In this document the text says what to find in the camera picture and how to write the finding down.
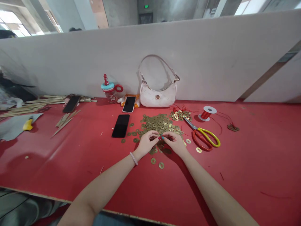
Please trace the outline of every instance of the handbag strap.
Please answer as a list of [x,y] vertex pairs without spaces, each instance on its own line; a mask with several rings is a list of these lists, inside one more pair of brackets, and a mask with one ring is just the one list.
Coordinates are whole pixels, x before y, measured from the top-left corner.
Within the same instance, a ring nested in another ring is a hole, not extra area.
[[139,71],[139,75],[142,77],[142,83],[144,83],[144,84],[146,84],[147,85],[147,82],[145,81],[145,79],[144,79],[144,77],[143,77],[143,74],[141,73],[141,71],[140,71],[140,66],[141,66],[141,64],[142,64],[142,62],[144,61],[144,59],[145,58],[148,58],[148,57],[156,57],[156,58],[159,58],[160,60],[162,60],[165,64],[166,64],[166,66],[170,69],[170,71],[172,72],[172,74],[175,76],[175,80],[173,81],[173,82],[171,82],[170,84],[169,84],[169,86],[172,84],[172,83],[175,83],[176,81],[179,81],[180,80],[180,77],[175,73],[175,71],[166,63],[166,61],[165,60],[163,60],[161,57],[159,57],[158,55],[156,55],[156,54],[150,54],[150,55],[147,55],[146,57],[144,57],[143,59],[142,59],[142,61],[140,62],[140,64],[139,64],[139,67],[138,67],[138,71]]

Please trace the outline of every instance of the spool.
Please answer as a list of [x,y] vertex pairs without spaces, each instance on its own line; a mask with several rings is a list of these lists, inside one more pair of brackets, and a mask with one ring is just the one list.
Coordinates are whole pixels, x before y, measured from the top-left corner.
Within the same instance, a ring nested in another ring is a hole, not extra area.
[[203,114],[199,114],[198,117],[202,121],[209,121],[210,115],[215,114],[216,112],[217,112],[217,110],[215,108],[210,107],[210,106],[205,106]]

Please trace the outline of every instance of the white handbag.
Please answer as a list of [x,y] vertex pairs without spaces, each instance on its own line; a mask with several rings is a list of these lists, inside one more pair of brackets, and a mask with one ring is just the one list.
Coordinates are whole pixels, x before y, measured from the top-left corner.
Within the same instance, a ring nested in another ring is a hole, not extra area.
[[[162,60],[166,66],[170,69],[172,74],[175,76],[175,79],[162,90],[153,90],[151,89],[147,82],[145,81],[143,74],[140,71],[140,66],[145,58],[147,57],[156,57]],[[144,57],[138,67],[139,75],[142,77],[142,84],[140,87],[140,103],[145,107],[169,107],[172,106],[176,101],[177,94],[177,84],[176,82],[180,80],[179,76],[175,71],[163,60],[161,57],[155,54],[150,54]]]

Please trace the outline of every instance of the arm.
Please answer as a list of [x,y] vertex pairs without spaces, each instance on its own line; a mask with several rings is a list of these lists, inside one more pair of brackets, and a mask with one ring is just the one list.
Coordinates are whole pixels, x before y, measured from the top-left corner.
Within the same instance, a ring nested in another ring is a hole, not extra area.
[[[157,131],[149,131],[142,136],[138,148],[133,152],[137,162],[159,141],[158,134]],[[95,216],[109,202],[134,166],[135,162],[128,155],[96,177],[75,198],[58,226],[92,225]]]
[[184,146],[180,135],[165,132],[173,141],[164,141],[184,161],[197,184],[216,223],[221,225],[258,225],[251,215],[192,157]]

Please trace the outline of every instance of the smartphone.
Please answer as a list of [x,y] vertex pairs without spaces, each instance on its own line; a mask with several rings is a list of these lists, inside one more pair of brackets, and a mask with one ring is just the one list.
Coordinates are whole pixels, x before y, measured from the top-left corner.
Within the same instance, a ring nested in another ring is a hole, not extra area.
[[78,104],[78,102],[80,101],[81,97],[80,96],[73,96],[70,98],[68,104],[66,105],[66,107],[63,109],[64,113],[69,113],[69,112],[73,112],[76,105]]
[[135,107],[136,97],[126,97],[122,112],[132,113]]
[[129,124],[129,115],[119,115],[112,133],[112,137],[122,138],[126,135]]

